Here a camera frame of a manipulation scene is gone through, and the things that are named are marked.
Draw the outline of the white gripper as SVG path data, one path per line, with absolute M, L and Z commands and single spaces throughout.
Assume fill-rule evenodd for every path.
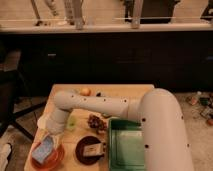
M 63 120 L 55 115 L 42 115 L 37 122 L 40 129 L 44 131 L 43 136 L 49 135 L 54 144 L 61 143 L 63 136 Z

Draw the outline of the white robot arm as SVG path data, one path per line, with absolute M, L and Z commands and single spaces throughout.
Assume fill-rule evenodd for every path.
M 139 122 L 147 171 L 194 171 L 184 116 L 171 92 L 154 88 L 140 98 L 128 99 L 59 91 L 54 95 L 54 110 L 46 120 L 46 131 L 50 135 L 63 133 L 74 109 Z

